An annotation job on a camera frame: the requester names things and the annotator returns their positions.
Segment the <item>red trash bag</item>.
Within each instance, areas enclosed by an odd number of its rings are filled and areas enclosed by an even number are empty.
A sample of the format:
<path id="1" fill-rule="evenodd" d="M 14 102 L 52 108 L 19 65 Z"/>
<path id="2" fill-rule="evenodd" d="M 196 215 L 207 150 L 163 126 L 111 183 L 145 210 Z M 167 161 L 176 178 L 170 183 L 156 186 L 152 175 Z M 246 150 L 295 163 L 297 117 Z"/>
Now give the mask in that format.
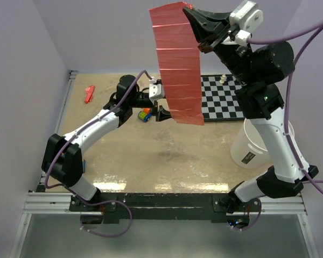
<path id="1" fill-rule="evenodd" d="M 160 77 L 173 120 L 204 125 L 200 52 L 183 8 L 186 2 L 166 4 L 149 10 L 156 42 Z"/>

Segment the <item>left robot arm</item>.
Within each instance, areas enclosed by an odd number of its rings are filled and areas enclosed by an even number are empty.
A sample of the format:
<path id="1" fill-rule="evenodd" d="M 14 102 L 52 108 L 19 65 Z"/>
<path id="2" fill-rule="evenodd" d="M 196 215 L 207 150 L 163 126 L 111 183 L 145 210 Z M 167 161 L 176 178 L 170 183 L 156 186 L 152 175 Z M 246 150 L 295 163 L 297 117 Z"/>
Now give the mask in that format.
<path id="1" fill-rule="evenodd" d="M 41 169 L 46 178 L 54 178 L 58 185 L 82 198 L 82 205 L 89 211 L 100 207 L 99 189 L 83 174 L 83 154 L 107 133 L 122 126 L 133 114 L 134 108 L 151 108 L 157 121 L 169 119 L 171 114 L 158 100 L 165 98 L 160 79 L 149 77 L 148 91 L 139 88 L 139 77 L 124 75 L 108 103 L 90 121 L 65 135 L 49 137 Z"/>

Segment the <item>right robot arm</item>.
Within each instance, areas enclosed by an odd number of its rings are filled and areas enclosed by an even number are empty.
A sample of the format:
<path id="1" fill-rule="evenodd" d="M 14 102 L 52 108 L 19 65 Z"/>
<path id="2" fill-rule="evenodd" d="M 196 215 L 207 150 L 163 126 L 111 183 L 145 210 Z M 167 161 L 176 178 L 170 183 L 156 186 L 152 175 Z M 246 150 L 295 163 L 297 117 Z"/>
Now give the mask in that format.
<path id="1" fill-rule="evenodd" d="M 272 166 L 266 172 L 241 182 L 220 200 L 229 213 L 242 211 L 248 202 L 260 198 L 294 197 L 303 184 L 318 174 L 302 157 L 288 132 L 283 98 L 277 82 L 295 70 L 294 52 L 286 39 L 262 43 L 252 50 L 249 39 L 261 16 L 256 3 L 245 1 L 233 12 L 215 13 L 184 7 L 198 48 L 213 52 L 240 82 L 236 90 L 244 117 L 260 134 Z"/>

